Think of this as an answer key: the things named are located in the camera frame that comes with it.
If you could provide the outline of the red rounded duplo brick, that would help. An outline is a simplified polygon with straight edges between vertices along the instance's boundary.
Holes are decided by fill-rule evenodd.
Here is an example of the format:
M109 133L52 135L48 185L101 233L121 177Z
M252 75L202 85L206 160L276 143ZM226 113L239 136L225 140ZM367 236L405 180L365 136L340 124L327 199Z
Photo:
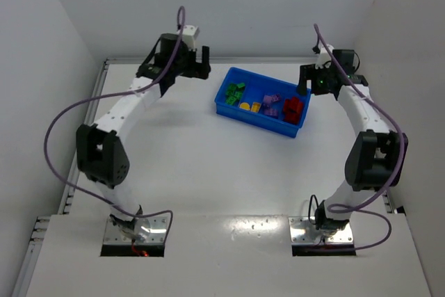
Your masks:
M283 113L302 113L304 105L301 99L292 97L291 99L285 99L282 111Z

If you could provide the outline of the green sloped duplo brick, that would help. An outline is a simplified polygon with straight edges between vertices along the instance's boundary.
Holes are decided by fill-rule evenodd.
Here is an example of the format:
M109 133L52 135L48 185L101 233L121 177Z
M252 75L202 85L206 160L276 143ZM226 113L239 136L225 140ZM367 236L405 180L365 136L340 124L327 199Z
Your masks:
M234 83L230 83L225 91L226 96L234 96L237 92L237 85Z

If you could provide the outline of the purple rounded duplo brick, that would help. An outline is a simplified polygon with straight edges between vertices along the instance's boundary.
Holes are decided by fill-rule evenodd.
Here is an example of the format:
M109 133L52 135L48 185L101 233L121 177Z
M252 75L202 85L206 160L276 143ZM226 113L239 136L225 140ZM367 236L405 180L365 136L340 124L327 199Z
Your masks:
M272 101L273 101L273 103L275 103L275 102L279 102L279 101L281 101L282 100L282 96L280 95L280 94L274 94L273 96L272 96Z

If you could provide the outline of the green duplo brick number three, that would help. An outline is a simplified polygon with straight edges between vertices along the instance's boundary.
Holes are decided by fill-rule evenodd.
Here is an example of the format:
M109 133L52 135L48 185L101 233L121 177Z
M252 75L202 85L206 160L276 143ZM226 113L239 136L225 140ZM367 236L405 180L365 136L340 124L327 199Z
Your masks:
M230 105L230 106L233 106L233 105L235 105L235 103L237 103L237 98L235 98L235 97L229 97L229 98L227 98L226 100L225 100L225 103L226 104L228 104L228 105Z

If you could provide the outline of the green small duplo brick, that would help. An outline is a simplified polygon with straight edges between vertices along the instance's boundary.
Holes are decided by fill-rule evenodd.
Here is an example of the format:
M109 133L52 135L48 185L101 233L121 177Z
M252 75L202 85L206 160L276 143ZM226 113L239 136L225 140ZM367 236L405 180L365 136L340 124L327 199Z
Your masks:
M237 99L240 100L243 96L243 92L242 91L236 91L233 96Z

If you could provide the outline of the red rectangular duplo brick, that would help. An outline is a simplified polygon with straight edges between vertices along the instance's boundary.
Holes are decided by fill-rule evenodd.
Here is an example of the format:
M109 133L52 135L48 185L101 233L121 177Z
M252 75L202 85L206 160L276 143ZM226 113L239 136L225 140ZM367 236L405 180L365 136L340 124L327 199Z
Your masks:
M286 123L289 123L291 125L298 125L300 122L301 113L298 113L296 111L288 110L284 114L283 121Z

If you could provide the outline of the yellow rounded duplo brick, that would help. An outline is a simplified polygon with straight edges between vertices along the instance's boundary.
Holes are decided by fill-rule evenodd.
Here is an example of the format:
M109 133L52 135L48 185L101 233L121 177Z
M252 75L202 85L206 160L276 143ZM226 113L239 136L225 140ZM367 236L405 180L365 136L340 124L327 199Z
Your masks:
M246 111L249 111L251 109L250 105L247 102L240 103L238 107Z

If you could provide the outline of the purple rounded brick cluster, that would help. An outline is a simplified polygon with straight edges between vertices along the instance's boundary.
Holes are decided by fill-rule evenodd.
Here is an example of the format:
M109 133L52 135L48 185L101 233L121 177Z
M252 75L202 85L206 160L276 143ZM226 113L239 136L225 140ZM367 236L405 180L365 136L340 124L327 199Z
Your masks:
M273 103L273 98L270 95L264 95L262 105L264 108L270 108Z

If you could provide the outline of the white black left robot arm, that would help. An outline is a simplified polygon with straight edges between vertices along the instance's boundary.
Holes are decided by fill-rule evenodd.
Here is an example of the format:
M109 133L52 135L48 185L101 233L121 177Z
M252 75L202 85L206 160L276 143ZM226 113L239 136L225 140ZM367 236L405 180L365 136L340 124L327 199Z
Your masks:
M148 108L161 99L178 77L208 79L210 48L197 58L196 26L164 33L139 66L129 89L111 109L76 131L78 169L97 185L111 207L111 222L126 237L140 241L149 221L126 181L130 161L124 143ZM302 127L312 90L232 67L216 94L216 113L291 138Z

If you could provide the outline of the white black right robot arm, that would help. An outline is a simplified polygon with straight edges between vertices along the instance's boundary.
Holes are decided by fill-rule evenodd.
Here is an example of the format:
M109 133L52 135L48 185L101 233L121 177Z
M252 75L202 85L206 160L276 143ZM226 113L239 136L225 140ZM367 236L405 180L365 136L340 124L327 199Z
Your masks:
M323 49L309 69L313 94L334 95L356 136L344 181L314 214L316 229L328 236L343 230L353 212L398 184L408 146L406 134L377 109L366 78L356 74L355 56L352 49Z

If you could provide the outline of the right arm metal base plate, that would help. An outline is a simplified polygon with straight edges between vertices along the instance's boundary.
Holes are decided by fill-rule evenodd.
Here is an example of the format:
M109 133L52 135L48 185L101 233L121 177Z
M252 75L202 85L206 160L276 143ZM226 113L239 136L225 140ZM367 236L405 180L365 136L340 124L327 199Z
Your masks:
M308 217L289 217L289 230L292 246L352 246L354 237L350 223L342 230L327 232L317 230Z

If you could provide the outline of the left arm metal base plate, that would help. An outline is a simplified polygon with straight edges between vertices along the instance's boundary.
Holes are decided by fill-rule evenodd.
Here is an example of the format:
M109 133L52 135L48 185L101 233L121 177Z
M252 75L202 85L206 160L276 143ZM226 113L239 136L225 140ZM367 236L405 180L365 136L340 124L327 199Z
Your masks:
M134 227L121 227L112 218L106 222L103 244L105 246L160 246L165 242L169 218L155 216L143 218Z

